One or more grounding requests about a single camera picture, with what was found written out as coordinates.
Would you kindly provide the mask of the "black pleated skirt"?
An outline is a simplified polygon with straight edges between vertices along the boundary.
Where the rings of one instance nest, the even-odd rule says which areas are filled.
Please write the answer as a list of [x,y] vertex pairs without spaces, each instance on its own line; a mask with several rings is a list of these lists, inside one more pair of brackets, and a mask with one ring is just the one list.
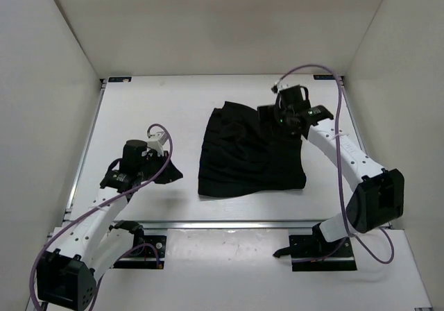
[[300,136],[267,137],[256,110],[226,101],[208,120],[201,147],[198,194],[231,198],[261,191],[301,190],[307,182]]

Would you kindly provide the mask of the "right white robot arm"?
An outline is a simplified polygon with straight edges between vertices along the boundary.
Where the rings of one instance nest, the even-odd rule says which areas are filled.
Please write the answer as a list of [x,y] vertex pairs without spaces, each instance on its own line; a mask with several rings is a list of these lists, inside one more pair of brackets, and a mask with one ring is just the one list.
[[349,201],[339,197],[339,214],[312,228],[311,239],[280,249],[274,257],[313,250],[318,254],[315,259],[322,261],[334,255],[347,238],[403,215],[404,176],[398,169],[387,170],[355,145],[325,106],[311,105],[306,87],[273,87],[272,91],[277,95],[275,103],[257,109],[264,132],[283,140],[305,138],[335,165],[338,183],[346,181],[352,190]]

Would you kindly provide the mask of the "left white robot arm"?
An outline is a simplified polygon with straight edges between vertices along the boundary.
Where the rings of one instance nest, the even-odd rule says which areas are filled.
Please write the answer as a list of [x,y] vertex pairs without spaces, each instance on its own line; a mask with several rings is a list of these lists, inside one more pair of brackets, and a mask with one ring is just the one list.
[[70,310],[86,310],[104,273],[126,252],[145,245],[142,227],[116,221],[142,186],[168,184],[183,177],[171,161],[165,132],[146,140],[128,140],[122,156],[107,168],[88,211],[57,232],[37,259],[34,299]]

